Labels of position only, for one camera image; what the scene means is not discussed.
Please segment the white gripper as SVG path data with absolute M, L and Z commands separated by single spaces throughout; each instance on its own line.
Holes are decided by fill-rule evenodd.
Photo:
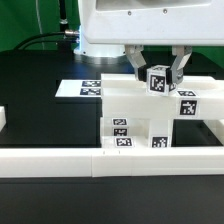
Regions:
M 82 33 L 93 44 L 122 44 L 138 81 L 142 45 L 173 46 L 168 84 L 180 84 L 191 46 L 224 46 L 224 0 L 78 0 Z

